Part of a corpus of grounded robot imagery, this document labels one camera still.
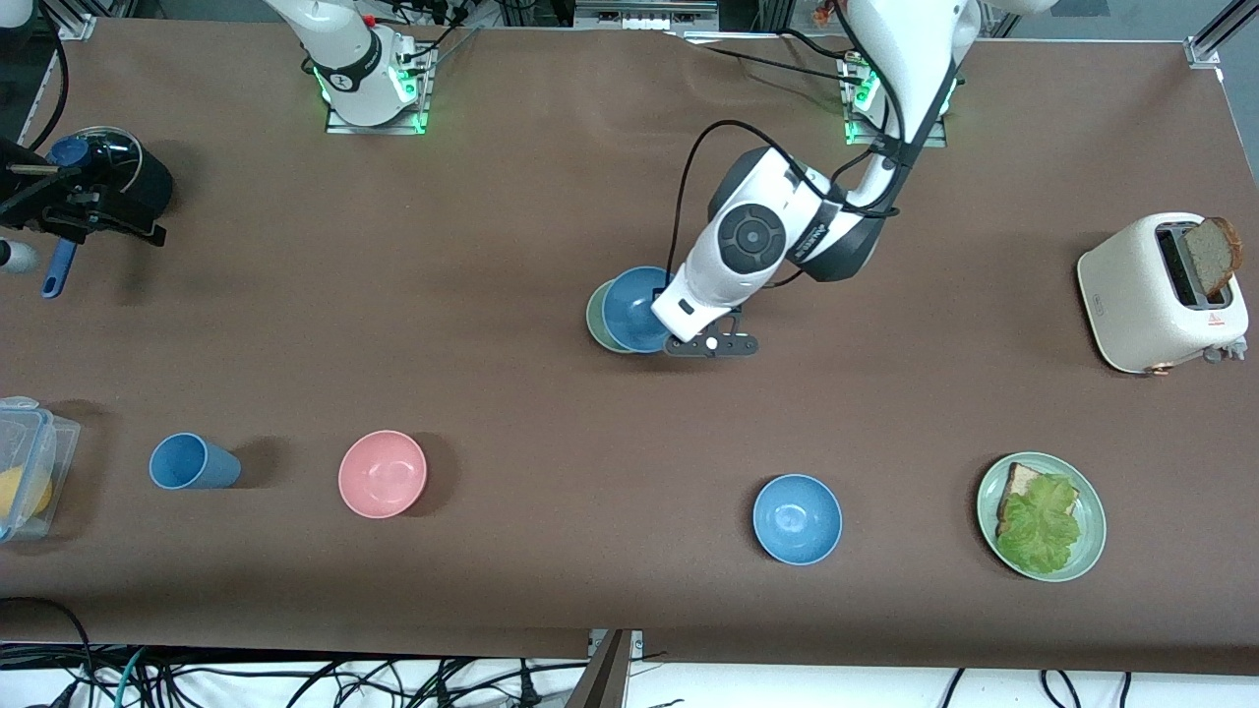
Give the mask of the metal table post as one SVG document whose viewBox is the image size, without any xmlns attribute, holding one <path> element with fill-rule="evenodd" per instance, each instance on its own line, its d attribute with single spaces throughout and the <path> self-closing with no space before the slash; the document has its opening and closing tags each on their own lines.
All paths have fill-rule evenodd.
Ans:
<svg viewBox="0 0 1259 708">
<path fill-rule="evenodd" d="M 624 708 L 630 664 L 645 656 L 640 630 L 589 632 L 590 660 L 564 708 Z"/>
</svg>

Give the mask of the blue bowl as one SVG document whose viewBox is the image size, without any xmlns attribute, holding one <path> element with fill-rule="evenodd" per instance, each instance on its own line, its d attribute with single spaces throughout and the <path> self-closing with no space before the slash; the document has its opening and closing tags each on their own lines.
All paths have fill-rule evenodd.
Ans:
<svg viewBox="0 0 1259 708">
<path fill-rule="evenodd" d="M 818 564 L 838 547 L 844 511 L 822 481 L 805 474 L 781 475 L 755 494 L 752 533 L 771 559 L 793 567 Z"/>
<path fill-rule="evenodd" d="M 656 265 L 640 265 L 612 278 L 601 305 L 604 328 L 619 351 L 656 354 L 671 336 L 651 306 L 670 273 Z"/>
</svg>

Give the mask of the green lettuce leaf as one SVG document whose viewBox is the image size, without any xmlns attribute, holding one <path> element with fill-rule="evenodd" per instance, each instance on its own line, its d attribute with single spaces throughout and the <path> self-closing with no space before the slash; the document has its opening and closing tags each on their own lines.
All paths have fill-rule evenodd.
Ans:
<svg viewBox="0 0 1259 708">
<path fill-rule="evenodd" d="M 1035 510 L 1035 506 L 1020 498 L 1011 504 L 1011 529 L 1001 535 L 995 534 L 998 554 L 1025 572 L 1045 574 L 1065 569 L 1071 547 L 1081 533 L 1075 517 L 1050 511 L 1047 506 Z"/>
</svg>

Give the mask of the clear plastic container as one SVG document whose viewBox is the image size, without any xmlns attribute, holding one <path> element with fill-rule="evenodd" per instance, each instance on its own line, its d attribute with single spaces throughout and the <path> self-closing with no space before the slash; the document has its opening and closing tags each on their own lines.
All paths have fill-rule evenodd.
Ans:
<svg viewBox="0 0 1259 708">
<path fill-rule="evenodd" d="M 0 520 L 0 544 L 40 540 L 48 535 L 78 438 L 81 423 L 52 413 L 35 399 L 0 399 L 0 472 L 18 466 L 26 471 L 26 481 L 43 475 L 52 488 L 52 501 L 40 515 L 18 524 Z"/>
</svg>

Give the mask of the pink bowl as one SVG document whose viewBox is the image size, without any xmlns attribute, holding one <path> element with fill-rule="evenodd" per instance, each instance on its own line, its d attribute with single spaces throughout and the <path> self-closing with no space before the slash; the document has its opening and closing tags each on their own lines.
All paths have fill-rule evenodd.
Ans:
<svg viewBox="0 0 1259 708">
<path fill-rule="evenodd" d="M 368 519 L 402 515 L 424 493 L 428 464 L 421 443 L 403 432 L 365 435 L 342 454 L 337 493 L 355 514 Z"/>
</svg>

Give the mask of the blue cup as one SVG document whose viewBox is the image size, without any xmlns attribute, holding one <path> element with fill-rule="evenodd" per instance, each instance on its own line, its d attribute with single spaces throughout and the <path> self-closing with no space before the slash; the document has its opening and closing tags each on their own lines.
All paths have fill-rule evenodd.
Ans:
<svg viewBox="0 0 1259 708">
<path fill-rule="evenodd" d="M 162 438 L 149 460 L 149 476 L 162 490 L 233 488 L 240 471 L 234 454 L 193 432 Z"/>
</svg>

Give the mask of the grey power strip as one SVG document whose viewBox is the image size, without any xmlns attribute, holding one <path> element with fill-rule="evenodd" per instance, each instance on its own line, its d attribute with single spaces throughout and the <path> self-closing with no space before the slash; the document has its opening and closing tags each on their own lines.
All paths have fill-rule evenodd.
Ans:
<svg viewBox="0 0 1259 708">
<path fill-rule="evenodd" d="M 719 31 L 718 0 L 574 0 L 577 29 Z"/>
</svg>

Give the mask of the yellow food in container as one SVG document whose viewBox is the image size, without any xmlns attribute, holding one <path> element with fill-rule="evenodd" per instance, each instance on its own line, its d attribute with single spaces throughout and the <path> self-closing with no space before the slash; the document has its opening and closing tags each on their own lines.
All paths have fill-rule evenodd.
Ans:
<svg viewBox="0 0 1259 708">
<path fill-rule="evenodd" d="M 49 480 L 43 475 L 35 475 L 31 481 L 26 481 L 26 471 L 18 466 L 0 472 L 0 520 L 8 519 L 10 524 L 18 524 L 40 515 L 49 506 Z"/>
</svg>

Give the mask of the bread slice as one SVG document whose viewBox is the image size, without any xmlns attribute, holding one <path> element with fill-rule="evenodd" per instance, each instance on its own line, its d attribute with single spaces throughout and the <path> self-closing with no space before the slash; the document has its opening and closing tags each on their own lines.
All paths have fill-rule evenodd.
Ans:
<svg viewBox="0 0 1259 708">
<path fill-rule="evenodd" d="M 1035 510 L 1040 510 L 1040 506 L 1047 506 L 1050 511 L 1074 515 L 1080 493 L 1074 488 L 1069 475 L 1042 472 L 1020 462 L 1011 464 L 1008 472 L 997 508 L 997 528 L 995 528 L 997 535 L 1006 533 L 1013 525 L 1011 504 L 1016 498 L 1030 503 Z"/>
</svg>

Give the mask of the green bowl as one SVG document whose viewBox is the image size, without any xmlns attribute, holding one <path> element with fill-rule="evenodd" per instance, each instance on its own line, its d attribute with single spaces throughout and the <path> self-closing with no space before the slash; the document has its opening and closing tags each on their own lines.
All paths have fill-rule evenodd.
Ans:
<svg viewBox="0 0 1259 708">
<path fill-rule="evenodd" d="M 613 282 L 613 278 L 607 278 L 604 283 L 596 288 L 588 302 L 585 302 L 585 330 L 603 349 L 617 354 L 632 354 L 632 350 L 622 346 L 611 335 L 604 320 L 604 302 Z"/>
</svg>

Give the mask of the brown toast slice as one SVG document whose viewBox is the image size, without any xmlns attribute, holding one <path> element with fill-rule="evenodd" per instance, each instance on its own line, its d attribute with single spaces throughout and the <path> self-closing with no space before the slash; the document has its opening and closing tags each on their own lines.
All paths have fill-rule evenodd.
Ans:
<svg viewBox="0 0 1259 708">
<path fill-rule="evenodd" d="M 1194 278 L 1209 296 L 1216 296 L 1241 268 L 1244 247 L 1231 220 L 1212 215 L 1182 234 Z"/>
</svg>

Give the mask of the cream toaster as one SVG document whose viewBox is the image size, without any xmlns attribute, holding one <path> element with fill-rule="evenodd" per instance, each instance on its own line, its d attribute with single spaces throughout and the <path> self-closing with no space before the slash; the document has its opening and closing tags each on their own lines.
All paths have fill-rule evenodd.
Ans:
<svg viewBox="0 0 1259 708">
<path fill-rule="evenodd" d="M 1202 358 L 1246 355 L 1249 311 L 1235 273 L 1209 297 L 1182 234 L 1194 213 L 1144 215 L 1076 261 L 1076 282 L 1102 358 L 1128 375 L 1160 375 Z"/>
</svg>

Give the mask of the green plate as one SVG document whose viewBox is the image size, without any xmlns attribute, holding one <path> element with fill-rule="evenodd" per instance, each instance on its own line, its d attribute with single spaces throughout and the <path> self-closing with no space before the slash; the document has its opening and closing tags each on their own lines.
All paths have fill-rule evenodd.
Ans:
<svg viewBox="0 0 1259 708">
<path fill-rule="evenodd" d="M 1074 488 L 1080 493 L 1074 517 L 1079 522 L 1081 533 L 1071 547 L 1071 557 L 1066 562 L 1065 569 L 1045 574 L 1025 572 L 1025 569 L 1016 568 L 1011 561 L 1005 561 L 1003 556 L 998 554 L 995 545 L 997 508 L 1003 493 L 1003 485 L 1007 482 L 1010 465 L 1013 462 L 1026 464 L 1042 472 L 1069 475 Z M 993 554 L 998 556 L 998 561 L 1003 561 L 1003 564 L 1007 564 L 1008 568 L 1035 581 L 1050 583 L 1074 581 L 1085 574 L 1088 569 L 1092 569 L 1097 564 L 1097 561 L 1102 558 L 1102 552 L 1105 551 L 1108 527 L 1105 506 L 1102 506 L 1102 498 L 1099 498 L 1097 489 L 1093 488 L 1079 470 L 1065 460 L 1053 456 L 1053 454 L 1022 451 L 1007 454 L 1007 456 L 992 464 L 990 470 L 980 479 L 980 488 L 976 491 L 976 519 L 980 523 L 981 537 L 988 543 L 990 551 L 993 551 Z"/>
</svg>

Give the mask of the brown table cover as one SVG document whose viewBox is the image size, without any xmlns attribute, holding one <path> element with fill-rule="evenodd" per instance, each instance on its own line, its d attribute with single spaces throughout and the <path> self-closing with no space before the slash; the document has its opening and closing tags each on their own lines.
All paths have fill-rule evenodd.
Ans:
<svg viewBox="0 0 1259 708">
<path fill-rule="evenodd" d="M 606 278 L 662 265 L 692 139 L 747 121 L 823 173 L 822 81 L 647 31 L 478 31 L 424 136 L 325 134 L 279 24 L 108 20 L 69 49 L 63 128 L 169 165 L 154 248 L 99 234 L 65 294 L 0 276 L 0 397 L 81 422 L 44 540 L 0 597 L 99 642 L 670 661 L 1259 674 L 1259 338 L 1133 378 L 1097 355 L 1080 254 L 1141 215 L 1233 220 L 1259 311 L 1259 189 L 1222 84 L 1173 43 L 985 42 L 867 267 L 747 304 L 755 357 L 617 357 Z M 428 464 L 402 515 L 337 493 L 370 432 Z M 162 490 L 193 432 L 227 489 Z M 1053 454 L 1105 506 L 1061 583 L 998 561 L 976 491 Z M 826 561 L 771 559 L 752 501 L 810 475 Z"/>
</svg>

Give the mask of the glass lid blue knob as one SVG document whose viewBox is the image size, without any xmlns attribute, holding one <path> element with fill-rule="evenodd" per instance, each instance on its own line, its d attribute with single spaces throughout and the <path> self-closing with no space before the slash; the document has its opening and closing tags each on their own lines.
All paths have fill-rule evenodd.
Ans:
<svg viewBox="0 0 1259 708">
<path fill-rule="evenodd" d="M 128 131 L 86 127 L 52 144 L 47 160 L 58 168 L 81 168 L 92 184 L 126 193 L 144 170 L 144 145 Z"/>
</svg>

